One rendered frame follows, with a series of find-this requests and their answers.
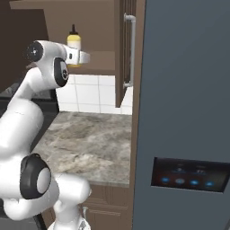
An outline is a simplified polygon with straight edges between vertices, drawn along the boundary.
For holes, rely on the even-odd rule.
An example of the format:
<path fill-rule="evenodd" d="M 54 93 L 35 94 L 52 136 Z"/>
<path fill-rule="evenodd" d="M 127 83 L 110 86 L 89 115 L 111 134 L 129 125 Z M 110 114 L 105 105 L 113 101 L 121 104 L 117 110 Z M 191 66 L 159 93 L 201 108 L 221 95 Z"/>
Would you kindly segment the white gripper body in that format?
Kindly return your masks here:
<path fill-rule="evenodd" d="M 78 64 L 86 64 L 90 62 L 90 55 L 82 50 L 79 51 Z"/>

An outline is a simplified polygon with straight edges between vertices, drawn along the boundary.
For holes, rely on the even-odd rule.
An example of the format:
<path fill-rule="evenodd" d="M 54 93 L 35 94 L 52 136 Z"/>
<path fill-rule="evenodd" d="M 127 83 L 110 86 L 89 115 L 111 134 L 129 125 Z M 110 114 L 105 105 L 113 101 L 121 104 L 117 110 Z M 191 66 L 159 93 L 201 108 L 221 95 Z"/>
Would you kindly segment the yellow mustard bottle black cap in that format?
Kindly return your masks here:
<path fill-rule="evenodd" d="M 66 39 L 67 46 L 73 49 L 81 49 L 81 37 L 78 32 L 75 30 L 75 26 L 72 25 L 72 30 L 69 32 L 69 35 Z"/>

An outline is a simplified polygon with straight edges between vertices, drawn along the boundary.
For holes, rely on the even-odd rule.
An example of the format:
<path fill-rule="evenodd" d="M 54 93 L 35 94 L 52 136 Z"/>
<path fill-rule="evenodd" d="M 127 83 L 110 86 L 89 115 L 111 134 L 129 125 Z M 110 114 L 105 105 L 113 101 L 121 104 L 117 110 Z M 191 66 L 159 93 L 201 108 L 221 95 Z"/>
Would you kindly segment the brown base cabinet door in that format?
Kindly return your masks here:
<path fill-rule="evenodd" d="M 85 203 L 68 208 L 57 203 L 49 211 L 51 217 L 45 212 L 42 213 L 47 227 L 55 224 L 55 228 L 58 228 L 59 224 L 69 225 L 72 222 L 72 228 L 77 230 L 81 224 L 80 217 L 85 213 L 84 218 L 91 230 L 131 230 L 129 207 Z"/>

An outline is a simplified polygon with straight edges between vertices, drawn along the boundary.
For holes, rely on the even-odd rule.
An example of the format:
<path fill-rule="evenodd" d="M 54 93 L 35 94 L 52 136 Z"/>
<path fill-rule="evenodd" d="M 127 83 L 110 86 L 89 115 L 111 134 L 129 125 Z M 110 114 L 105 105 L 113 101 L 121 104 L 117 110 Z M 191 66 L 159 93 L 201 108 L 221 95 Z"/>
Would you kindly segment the brown tall side panel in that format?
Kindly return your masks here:
<path fill-rule="evenodd" d="M 140 85 L 142 70 L 143 38 L 145 24 L 146 0 L 137 0 L 136 7 L 136 46 L 135 46 L 135 68 L 133 86 L 133 110 L 132 110 L 132 131 L 131 131 L 131 153 L 130 153 L 130 173 L 129 173 L 129 203 L 128 203 L 128 228 L 133 226 L 133 207 L 135 192 L 135 172 L 137 166 L 137 132 L 138 115 L 140 102 Z"/>

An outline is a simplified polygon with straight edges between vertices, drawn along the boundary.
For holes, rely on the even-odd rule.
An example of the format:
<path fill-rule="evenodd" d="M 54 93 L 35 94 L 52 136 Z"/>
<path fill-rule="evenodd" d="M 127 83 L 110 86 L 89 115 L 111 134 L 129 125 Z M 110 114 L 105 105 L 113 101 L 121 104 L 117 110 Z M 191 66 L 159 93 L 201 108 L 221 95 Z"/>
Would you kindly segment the dark grey fridge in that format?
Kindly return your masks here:
<path fill-rule="evenodd" d="M 146 0 L 132 230 L 230 230 L 230 0 Z"/>

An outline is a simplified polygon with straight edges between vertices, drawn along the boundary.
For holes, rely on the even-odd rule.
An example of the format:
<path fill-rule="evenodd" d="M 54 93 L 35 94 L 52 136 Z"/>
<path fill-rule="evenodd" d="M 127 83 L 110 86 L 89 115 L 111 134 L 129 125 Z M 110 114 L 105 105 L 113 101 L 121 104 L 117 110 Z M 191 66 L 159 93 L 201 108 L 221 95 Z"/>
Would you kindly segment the brown drawer front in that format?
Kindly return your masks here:
<path fill-rule="evenodd" d="M 87 202 L 100 205 L 127 207 L 129 188 L 92 185 L 92 193 Z"/>

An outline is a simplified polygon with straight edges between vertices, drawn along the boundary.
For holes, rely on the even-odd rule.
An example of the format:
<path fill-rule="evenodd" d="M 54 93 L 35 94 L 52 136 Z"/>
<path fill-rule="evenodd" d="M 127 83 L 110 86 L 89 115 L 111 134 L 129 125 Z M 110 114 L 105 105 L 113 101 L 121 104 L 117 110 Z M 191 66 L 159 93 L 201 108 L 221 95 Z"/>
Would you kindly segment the brown open wall cabinet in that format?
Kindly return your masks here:
<path fill-rule="evenodd" d="M 115 73 L 114 10 L 111 0 L 20 0 L 12 9 L 42 9 L 51 41 L 66 43 L 75 26 L 82 39 L 82 50 L 90 62 L 71 67 L 76 75 L 113 75 Z"/>

